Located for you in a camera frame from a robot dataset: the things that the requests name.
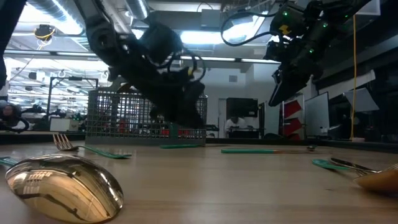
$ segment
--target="whiteboard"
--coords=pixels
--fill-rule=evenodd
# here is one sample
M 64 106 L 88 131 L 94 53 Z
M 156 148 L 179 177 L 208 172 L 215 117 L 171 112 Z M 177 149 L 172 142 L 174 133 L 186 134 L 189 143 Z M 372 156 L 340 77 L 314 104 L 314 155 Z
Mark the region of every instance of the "whiteboard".
M 305 132 L 307 136 L 326 136 L 329 124 L 329 96 L 323 93 L 305 101 Z

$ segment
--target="desk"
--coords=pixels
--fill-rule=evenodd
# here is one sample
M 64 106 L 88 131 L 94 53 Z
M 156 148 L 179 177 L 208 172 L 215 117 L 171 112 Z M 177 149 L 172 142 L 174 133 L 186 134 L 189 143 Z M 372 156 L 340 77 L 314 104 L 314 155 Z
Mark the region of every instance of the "desk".
M 366 192 L 355 174 L 315 167 L 329 154 L 221 154 L 224 147 L 304 150 L 305 146 L 218 146 L 190 149 L 110 147 L 131 152 L 112 160 L 80 151 L 119 180 L 125 204 L 111 224 L 152 223 L 395 223 L 398 200 Z M 24 159 L 56 152 L 53 144 L 4 145 L 0 156 Z M 382 169 L 397 154 L 317 147 Z M 0 169 L 4 176 L 5 169 Z M 29 210 L 0 182 L 1 224 L 60 224 Z

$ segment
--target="spoon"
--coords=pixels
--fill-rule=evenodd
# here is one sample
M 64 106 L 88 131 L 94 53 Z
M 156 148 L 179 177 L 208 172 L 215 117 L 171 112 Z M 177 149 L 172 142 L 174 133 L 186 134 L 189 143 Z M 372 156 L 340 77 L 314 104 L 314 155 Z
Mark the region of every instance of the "spoon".
M 385 194 L 398 193 L 398 164 L 378 171 L 341 159 L 331 158 L 330 161 L 336 165 L 355 170 L 359 177 L 355 178 L 354 182 L 366 190 Z
M 83 157 L 49 154 L 20 162 L 3 157 L 0 164 L 11 166 L 6 181 L 12 193 L 50 218 L 103 223 L 122 209 L 123 192 L 117 180 Z

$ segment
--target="wire basket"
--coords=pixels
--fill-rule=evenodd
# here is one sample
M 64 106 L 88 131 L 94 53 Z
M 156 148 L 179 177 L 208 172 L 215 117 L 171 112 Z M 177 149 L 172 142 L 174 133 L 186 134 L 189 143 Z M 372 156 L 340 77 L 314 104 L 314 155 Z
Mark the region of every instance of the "wire basket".
M 181 128 L 163 116 L 153 120 L 149 116 L 153 107 L 140 93 L 89 92 L 86 144 L 205 145 L 205 129 Z M 197 110 L 206 122 L 207 96 L 199 98 Z

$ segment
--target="table surface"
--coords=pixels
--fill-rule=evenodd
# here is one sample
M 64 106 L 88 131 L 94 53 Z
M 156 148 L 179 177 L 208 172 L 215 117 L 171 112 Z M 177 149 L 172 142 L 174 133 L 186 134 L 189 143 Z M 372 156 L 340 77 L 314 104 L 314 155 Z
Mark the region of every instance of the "table surface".
M 324 154 L 221 154 L 222 148 L 291 149 L 303 146 L 220 146 L 159 149 L 101 146 L 133 154 L 112 160 L 81 150 L 119 180 L 122 212 L 110 223 L 396 223 L 398 198 L 366 192 L 350 172 L 312 165 L 331 155 L 374 169 L 398 162 L 397 154 L 318 147 Z M 0 156 L 25 159 L 55 153 L 53 144 L 0 146 Z M 1 175 L 6 168 L 1 167 Z M 52 224 L 0 183 L 1 224 Z

